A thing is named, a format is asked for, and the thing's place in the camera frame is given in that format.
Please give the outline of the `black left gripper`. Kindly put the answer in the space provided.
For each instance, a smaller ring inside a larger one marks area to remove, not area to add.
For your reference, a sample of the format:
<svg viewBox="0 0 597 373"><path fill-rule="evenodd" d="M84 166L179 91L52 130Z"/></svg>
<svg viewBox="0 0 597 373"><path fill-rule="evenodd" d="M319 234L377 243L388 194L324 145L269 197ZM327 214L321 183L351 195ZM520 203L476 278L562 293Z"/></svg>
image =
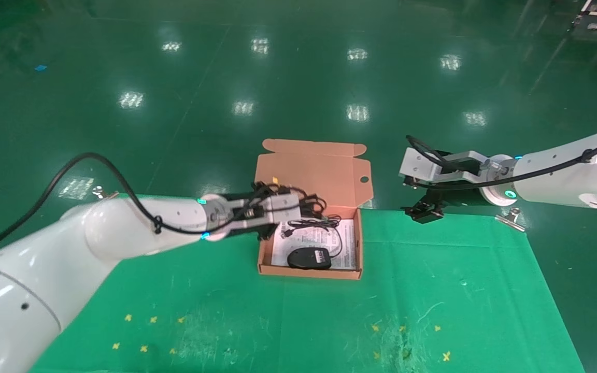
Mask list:
<svg viewBox="0 0 597 373"><path fill-rule="evenodd" d="M225 194L225 200L234 203L234 222L227 228L228 236L255 233L258 240L270 239L278 224L272 221L270 198L273 191ZM324 219L325 200L317 195L307 195L299 201L302 218Z"/></svg>

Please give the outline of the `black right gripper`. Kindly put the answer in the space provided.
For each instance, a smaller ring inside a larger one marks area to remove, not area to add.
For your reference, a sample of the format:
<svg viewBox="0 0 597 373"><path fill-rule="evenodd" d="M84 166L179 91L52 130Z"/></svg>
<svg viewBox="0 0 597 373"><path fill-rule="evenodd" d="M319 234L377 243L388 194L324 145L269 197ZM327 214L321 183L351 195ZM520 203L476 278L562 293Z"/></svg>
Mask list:
<svg viewBox="0 0 597 373"><path fill-rule="evenodd" d="M448 206L485 206L486 199L479 189L443 190L428 189L422 205L403 206L401 210L413 221L426 224L432 218L443 218L443 208Z"/></svg>

